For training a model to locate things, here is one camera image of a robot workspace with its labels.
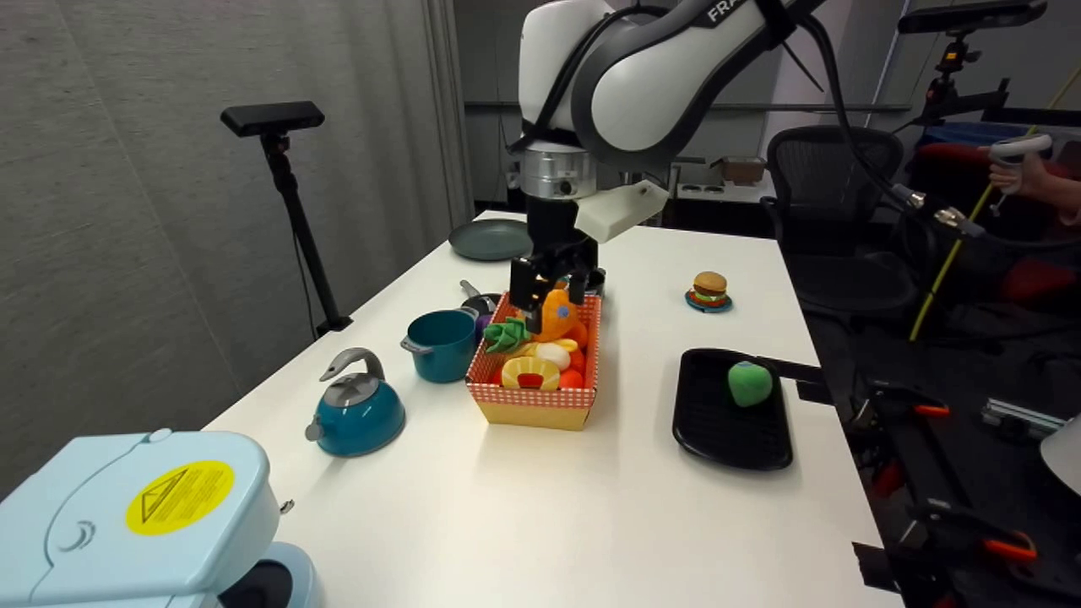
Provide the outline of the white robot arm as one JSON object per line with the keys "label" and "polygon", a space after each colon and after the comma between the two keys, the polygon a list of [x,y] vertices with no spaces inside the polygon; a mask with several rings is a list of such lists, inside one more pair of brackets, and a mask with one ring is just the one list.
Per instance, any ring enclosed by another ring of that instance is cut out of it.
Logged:
{"label": "white robot arm", "polygon": [[525,18],[511,189],[533,249],[511,262],[511,302],[538,311],[558,288],[597,295],[597,246],[663,214],[646,170],[668,164],[718,95],[762,53],[809,32],[841,95],[816,11],[824,0],[549,0]]}

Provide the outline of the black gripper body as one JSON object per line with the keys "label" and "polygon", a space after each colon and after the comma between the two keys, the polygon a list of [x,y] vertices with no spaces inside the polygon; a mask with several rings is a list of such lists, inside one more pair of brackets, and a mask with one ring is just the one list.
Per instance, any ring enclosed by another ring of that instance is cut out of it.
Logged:
{"label": "black gripper body", "polygon": [[511,262],[513,303],[541,303],[558,283],[571,288],[575,303],[604,289],[597,244],[575,221],[575,204],[526,197],[530,249]]}

